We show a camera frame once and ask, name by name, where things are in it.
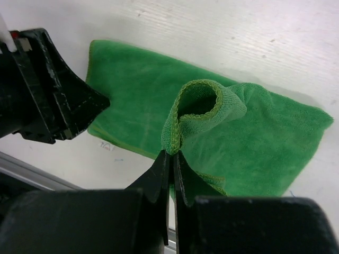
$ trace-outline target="red marking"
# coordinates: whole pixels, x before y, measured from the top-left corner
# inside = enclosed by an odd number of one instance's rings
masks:
[[[19,31],[11,31],[11,36],[13,39],[16,39],[19,37]]]

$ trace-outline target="small label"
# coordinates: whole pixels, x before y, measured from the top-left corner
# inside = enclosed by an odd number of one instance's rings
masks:
[[[115,145],[110,144],[110,143],[108,143],[108,142],[106,142],[106,141],[101,141],[101,142],[99,143],[99,146],[100,146],[101,148],[107,150],[107,151],[113,151],[113,150],[115,149]]]

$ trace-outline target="black plastic part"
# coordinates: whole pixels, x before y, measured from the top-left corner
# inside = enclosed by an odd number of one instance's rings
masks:
[[[141,204],[141,190],[24,194],[1,225],[0,253],[146,253],[135,251]]]
[[[77,77],[45,29],[17,32],[18,51],[0,54],[0,137],[21,133],[55,143],[86,130],[109,99]]]
[[[165,151],[125,190],[20,197],[1,225],[0,253],[164,253],[170,185],[177,253],[339,254],[326,216],[312,200],[225,197],[181,152]]]
[[[150,169],[127,187],[127,189],[141,188],[145,199],[148,201],[145,204],[149,203],[150,205],[147,208],[149,216],[144,217],[149,217],[152,220],[149,225],[155,224],[156,230],[154,232],[149,232],[148,230],[144,232],[145,240],[157,239],[156,241],[161,241],[164,245],[168,245],[168,202],[171,182],[169,169],[171,159],[172,157],[169,154],[164,150],[161,151]]]
[[[321,208],[306,198],[197,197],[190,253],[338,254]]]

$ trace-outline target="white backdrop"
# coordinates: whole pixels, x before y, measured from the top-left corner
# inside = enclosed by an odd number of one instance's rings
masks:
[[[82,79],[93,39],[115,39],[318,105],[339,119],[336,0],[1,0],[9,29],[47,29]],[[339,235],[339,123],[286,195],[311,197]],[[51,146],[9,135],[0,151],[85,188],[124,188],[152,160],[87,133]],[[170,225],[174,226],[174,213]]]

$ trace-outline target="green microfiber cloth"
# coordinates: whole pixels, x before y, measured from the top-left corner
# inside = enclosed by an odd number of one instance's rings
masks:
[[[260,85],[113,41],[91,43],[87,83],[111,101],[90,134],[153,159],[181,149],[233,196],[283,194],[333,122]]]

